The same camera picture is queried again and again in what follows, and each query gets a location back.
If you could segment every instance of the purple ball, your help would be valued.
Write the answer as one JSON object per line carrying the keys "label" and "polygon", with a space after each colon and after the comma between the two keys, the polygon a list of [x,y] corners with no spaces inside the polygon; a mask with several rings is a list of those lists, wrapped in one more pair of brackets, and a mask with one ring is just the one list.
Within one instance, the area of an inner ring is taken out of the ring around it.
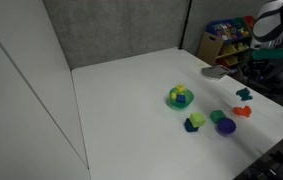
{"label": "purple ball", "polygon": [[223,134],[231,134],[236,128],[235,122],[229,118],[223,118],[218,123],[218,130]]}

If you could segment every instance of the white wall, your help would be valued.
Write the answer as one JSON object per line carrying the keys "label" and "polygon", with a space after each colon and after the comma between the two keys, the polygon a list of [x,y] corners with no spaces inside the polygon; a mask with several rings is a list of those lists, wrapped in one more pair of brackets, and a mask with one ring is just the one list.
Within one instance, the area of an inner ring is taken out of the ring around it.
{"label": "white wall", "polygon": [[0,0],[0,42],[87,163],[71,73],[41,0]]}
{"label": "white wall", "polygon": [[0,180],[89,180],[84,162],[0,49]]}

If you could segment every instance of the orange toy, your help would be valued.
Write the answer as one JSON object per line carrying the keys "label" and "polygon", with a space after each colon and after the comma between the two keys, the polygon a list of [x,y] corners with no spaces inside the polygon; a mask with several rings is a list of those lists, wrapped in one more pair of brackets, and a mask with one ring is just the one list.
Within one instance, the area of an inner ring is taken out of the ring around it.
{"label": "orange toy", "polygon": [[245,106],[244,108],[235,107],[233,108],[233,112],[238,116],[250,117],[252,110],[249,106]]}

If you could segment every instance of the gray wall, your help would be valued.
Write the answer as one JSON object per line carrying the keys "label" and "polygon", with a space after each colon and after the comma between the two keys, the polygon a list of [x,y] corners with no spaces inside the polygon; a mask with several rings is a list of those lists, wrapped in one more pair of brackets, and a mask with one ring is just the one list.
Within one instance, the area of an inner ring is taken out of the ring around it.
{"label": "gray wall", "polygon": [[[211,20],[257,15],[268,0],[194,0],[184,47]],[[178,46],[188,0],[43,0],[71,69]]]}

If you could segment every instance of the white table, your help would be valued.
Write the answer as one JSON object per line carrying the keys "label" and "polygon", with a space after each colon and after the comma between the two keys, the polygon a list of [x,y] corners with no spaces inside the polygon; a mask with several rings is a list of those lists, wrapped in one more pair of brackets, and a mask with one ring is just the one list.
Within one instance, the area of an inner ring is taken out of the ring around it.
{"label": "white table", "polygon": [[[201,76],[208,66],[176,48],[73,71],[92,180],[232,179],[283,138],[283,107],[243,84]],[[195,95],[184,110],[167,105],[178,84]],[[250,105],[249,119],[231,112]],[[237,124],[223,137],[209,115],[221,109]],[[188,133],[184,121],[202,112],[207,123]]]}

